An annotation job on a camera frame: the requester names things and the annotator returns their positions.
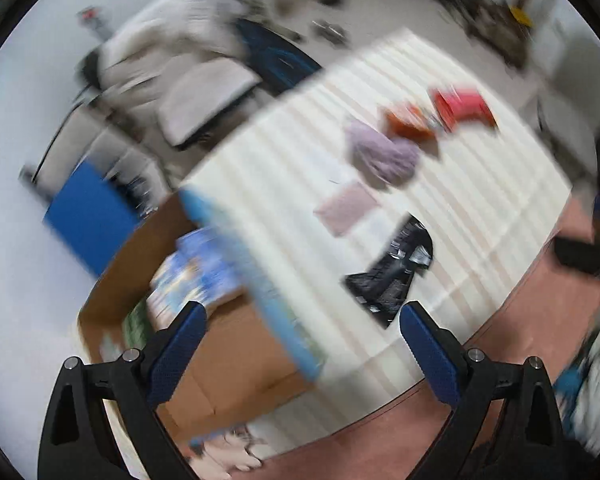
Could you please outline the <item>yellow tissue pack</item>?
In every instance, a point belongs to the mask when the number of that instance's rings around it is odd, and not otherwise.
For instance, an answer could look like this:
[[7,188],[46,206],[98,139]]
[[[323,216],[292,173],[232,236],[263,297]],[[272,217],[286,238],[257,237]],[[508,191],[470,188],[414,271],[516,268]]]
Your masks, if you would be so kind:
[[146,298],[150,322],[155,330],[167,328],[189,300],[200,293],[198,268],[180,252],[167,256],[150,280]]

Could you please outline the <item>black foil packet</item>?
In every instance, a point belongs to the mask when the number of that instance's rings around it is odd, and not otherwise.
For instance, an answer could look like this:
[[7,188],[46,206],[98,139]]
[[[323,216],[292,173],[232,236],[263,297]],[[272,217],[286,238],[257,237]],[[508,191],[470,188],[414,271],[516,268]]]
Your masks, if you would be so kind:
[[405,304],[416,274],[434,260],[434,242],[425,226],[409,216],[386,251],[365,272],[346,275],[342,284],[382,327],[388,328]]

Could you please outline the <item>blue tissue pack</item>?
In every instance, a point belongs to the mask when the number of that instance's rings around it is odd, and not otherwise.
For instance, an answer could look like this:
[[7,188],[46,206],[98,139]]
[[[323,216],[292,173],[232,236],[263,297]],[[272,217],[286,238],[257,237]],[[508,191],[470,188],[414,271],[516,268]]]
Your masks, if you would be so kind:
[[220,234],[210,226],[186,233],[176,241],[178,254],[195,267],[197,301],[211,312],[244,292],[234,263],[225,255]]

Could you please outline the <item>red snack packet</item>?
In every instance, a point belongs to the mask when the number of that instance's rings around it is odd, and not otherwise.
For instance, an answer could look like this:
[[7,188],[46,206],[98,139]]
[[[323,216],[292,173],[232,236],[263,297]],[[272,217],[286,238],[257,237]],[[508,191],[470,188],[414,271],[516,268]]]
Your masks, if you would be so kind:
[[498,128],[486,100],[476,90],[434,89],[429,96],[442,126],[449,132],[463,122],[481,122],[488,128]]

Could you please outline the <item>orange snack bag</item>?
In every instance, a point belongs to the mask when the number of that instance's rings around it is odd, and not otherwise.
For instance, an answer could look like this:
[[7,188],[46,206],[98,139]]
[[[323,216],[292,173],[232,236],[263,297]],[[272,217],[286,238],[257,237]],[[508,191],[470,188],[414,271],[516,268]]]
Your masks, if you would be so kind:
[[430,114],[413,103],[399,103],[381,110],[388,136],[420,143],[436,137]]

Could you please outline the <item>green snack packet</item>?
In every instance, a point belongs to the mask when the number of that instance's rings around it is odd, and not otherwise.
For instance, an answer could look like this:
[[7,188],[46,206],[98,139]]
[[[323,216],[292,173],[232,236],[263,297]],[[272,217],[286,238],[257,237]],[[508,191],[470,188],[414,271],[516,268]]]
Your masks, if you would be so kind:
[[146,300],[142,299],[122,322],[125,347],[143,349],[154,333],[154,326],[148,316]]

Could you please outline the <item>open cardboard box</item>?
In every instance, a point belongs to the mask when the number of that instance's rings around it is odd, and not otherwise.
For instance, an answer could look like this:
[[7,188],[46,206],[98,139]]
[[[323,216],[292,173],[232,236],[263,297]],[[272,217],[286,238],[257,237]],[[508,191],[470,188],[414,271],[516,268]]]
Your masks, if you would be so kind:
[[[114,256],[78,316],[93,362],[106,362],[106,341],[122,342],[123,320],[148,294],[178,237],[193,227],[181,200],[171,196]],[[148,405],[174,441],[250,422],[313,387],[248,292],[213,314],[193,308],[168,333],[166,350],[148,361],[145,388]]]

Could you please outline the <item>grey folding chair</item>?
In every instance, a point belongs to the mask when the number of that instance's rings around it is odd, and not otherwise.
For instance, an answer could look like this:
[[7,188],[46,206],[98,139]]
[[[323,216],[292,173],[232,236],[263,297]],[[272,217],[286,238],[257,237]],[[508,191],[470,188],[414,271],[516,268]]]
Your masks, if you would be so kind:
[[536,114],[542,133],[547,133],[588,176],[595,177],[595,133],[577,99],[567,92],[546,87],[536,97]]

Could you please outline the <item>blue mat board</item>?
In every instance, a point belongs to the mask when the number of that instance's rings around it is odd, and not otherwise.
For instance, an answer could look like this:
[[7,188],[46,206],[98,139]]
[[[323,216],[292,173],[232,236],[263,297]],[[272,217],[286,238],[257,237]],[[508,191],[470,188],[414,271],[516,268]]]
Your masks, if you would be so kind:
[[140,217],[89,162],[81,162],[50,202],[44,221],[99,278]]

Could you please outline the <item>striped cat tablecloth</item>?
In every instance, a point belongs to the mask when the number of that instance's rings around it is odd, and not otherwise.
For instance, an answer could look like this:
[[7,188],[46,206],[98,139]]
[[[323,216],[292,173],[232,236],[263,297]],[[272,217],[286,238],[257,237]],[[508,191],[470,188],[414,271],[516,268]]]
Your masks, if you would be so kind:
[[[477,90],[496,128],[445,133],[399,186],[358,170],[352,122],[379,127],[384,108],[452,88]],[[368,422],[422,385],[399,326],[375,321],[344,287],[346,276],[388,258],[413,271],[408,296],[458,339],[493,335],[509,356],[542,356],[552,374],[600,305],[600,285],[556,271],[543,254],[558,226],[588,232],[550,152],[474,73],[408,29],[268,104],[178,194],[189,214],[228,234],[242,268],[322,359],[308,392],[247,425],[256,455],[285,474],[313,442]]]

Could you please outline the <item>purple cloth bundle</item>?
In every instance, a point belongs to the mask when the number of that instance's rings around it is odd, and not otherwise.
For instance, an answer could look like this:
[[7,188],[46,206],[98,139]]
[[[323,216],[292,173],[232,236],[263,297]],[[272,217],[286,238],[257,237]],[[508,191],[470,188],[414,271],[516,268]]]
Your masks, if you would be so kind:
[[352,164],[374,188],[400,186],[416,174],[422,151],[411,140],[389,138],[357,119],[344,133]]

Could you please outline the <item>white quilted chair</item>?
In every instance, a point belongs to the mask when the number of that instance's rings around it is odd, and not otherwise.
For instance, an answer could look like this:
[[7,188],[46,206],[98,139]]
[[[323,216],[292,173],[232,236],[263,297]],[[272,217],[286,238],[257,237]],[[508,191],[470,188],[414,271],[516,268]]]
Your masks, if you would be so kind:
[[81,162],[88,162],[101,177],[116,177],[124,184],[142,178],[156,204],[172,193],[159,159],[84,104],[65,118],[41,161],[22,167],[20,179],[49,202]]

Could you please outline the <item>white padded chair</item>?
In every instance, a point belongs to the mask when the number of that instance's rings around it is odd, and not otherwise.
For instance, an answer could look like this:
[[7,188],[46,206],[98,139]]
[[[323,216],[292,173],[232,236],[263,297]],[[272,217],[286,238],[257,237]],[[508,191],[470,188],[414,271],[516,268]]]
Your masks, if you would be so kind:
[[148,47],[103,73],[100,47],[97,77],[105,101],[143,130],[158,130],[177,150],[210,132],[261,82],[244,63],[243,44],[238,58],[203,51],[189,41]]

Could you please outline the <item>dark wooden chair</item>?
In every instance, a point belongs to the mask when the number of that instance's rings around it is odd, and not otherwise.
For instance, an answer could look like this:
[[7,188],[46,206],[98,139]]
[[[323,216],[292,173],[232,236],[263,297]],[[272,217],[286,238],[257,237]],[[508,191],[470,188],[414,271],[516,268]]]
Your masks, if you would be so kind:
[[528,61],[535,29],[547,18],[554,0],[468,0],[464,31],[501,55],[509,68],[522,70]]

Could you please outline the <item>black blue weight bench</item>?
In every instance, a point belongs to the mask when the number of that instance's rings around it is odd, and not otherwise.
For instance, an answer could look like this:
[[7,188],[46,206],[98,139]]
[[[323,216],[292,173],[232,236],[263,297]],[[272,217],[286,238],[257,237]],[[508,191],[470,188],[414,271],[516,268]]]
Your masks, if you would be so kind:
[[273,96],[296,88],[322,69],[306,52],[258,23],[238,18],[235,27],[246,49],[246,65]]

